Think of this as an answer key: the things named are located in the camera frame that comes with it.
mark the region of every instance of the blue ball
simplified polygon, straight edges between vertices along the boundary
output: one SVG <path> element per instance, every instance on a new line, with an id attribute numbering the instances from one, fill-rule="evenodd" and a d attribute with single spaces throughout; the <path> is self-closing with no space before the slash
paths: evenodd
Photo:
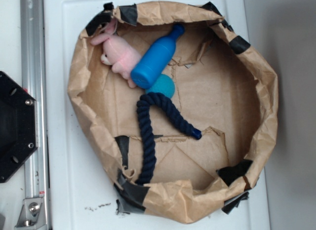
<path id="1" fill-rule="evenodd" d="M 150 93 L 162 93 L 164 96 L 168 98 L 172 98 L 174 94 L 175 86 L 172 78 L 167 75 L 161 74 L 158 79 L 155 81 L 153 86 L 146 89 L 145 92 Z"/>

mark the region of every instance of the dog toy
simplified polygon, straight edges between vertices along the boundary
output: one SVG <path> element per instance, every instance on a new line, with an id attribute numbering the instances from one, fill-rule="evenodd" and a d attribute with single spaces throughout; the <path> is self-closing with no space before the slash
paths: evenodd
<path id="1" fill-rule="evenodd" d="M 136 184 L 138 185 L 144 185 L 150 182 L 154 175 L 157 160 L 155 157 L 156 144 L 149 116 L 149 109 L 151 105 L 156 105 L 161 108 L 169 117 L 169 120 L 174 127 L 182 133 L 192 136 L 197 140 L 202 137 L 201 131 L 194 128 L 191 124 L 184 120 L 172 101 L 165 95 L 153 92 L 142 95 L 140 100 L 137 102 L 137 116 L 144 151 L 142 172 L 136 181 Z"/>
<path id="2" fill-rule="evenodd" d="M 157 39 L 151 45 L 131 72 L 132 80 L 139 87 L 148 89 L 153 86 L 163 69 L 172 59 L 176 49 L 176 40 L 183 33 L 184 27 L 176 24 L 169 35 Z"/>
<path id="3" fill-rule="evenodd" d="M 94 46 L 103 43 L 101 62 L 112 65 L 112 71 L 121 74 L 127 80 L 129 87 L 135 88 L 136 84 L 131 79 L 130 73 L 140 61 L 141 55 L 125 39 L 113 35 L 116 27 L 117 19 L 112 19 L 104 28 L 104 32 L 93 37 L 90 43 Z"/>
<path id="4" fill-rule="evenodd" d="M 162 93 L 164 96 L 172 98 L 174 90 L 175 86 L 172 78 L 167 75 L 161 74 L 159 75 L 153 86 L 151 86 L 149 89 L 145 89 L 145 93 Z"/>

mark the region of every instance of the stuffed bunny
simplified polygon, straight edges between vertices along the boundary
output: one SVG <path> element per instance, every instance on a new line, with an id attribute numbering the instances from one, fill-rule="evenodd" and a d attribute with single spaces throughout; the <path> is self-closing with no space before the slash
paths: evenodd
<path id="1" fill-rule="evenodd" d="M 141 55 L 127 43 L 127 41 L 117 35 L 117 19 L 112 21 L 104 28 L 104 32 L 91 39 L 92 45 L 103 43 L 103 54 L 101 62 L 112 65 L 114 73 L 120 73 L 127 80 L 129 87 L 135 88 L 136 84 L 130 77 L 132 69 L 140 61 Z"/>

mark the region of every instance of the blue bottle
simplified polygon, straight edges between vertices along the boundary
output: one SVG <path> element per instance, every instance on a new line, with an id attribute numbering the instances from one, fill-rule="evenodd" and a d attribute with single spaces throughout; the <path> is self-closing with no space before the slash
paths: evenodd
<path id="1" fill-rule="evenodd" d="M 176 41 L 184 33 L 180 24 L 171 33 L 158 38 L 131 72 L 131 78 L 139 87 L 148 89 L 157 80 L 176 50 Z"/>

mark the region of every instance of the rope toy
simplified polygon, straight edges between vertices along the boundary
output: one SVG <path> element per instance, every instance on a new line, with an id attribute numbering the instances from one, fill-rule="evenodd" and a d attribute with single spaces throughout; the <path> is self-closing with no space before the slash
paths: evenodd
<path id="1" fill-rule="evenodd" d="M 138 185 L 144 185 L 149 183 L 154 175 L 154 169 L 156 164 L 155 157 L 155 141 L 153 128 L 151 126 L 151 120 L 149 115 L 149 109 L 151 105 L 156 105 L 161 108 L 175 128 L 182 133 L 192 136 L 199 140 L 202 137 L 200 130 L 194 128 L 181 116 L 180 112 L 174 106 L 172 101 L 163 95 L 162 93 L 144 94 L 137 102 L 137 115 L 141 137 L 143 140 L 143 167 L 142 172 L 136 181 Z"/>

